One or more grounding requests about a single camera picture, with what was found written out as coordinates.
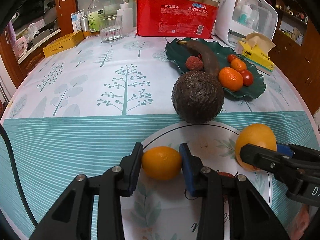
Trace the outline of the person's right hand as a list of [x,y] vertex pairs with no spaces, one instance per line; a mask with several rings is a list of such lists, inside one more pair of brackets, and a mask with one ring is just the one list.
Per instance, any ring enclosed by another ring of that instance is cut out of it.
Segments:
[[300,239],[307,227],[310,225],[311,220],[316,214],[318,208],[310,205],[303,204],[291,223],[290,239]]

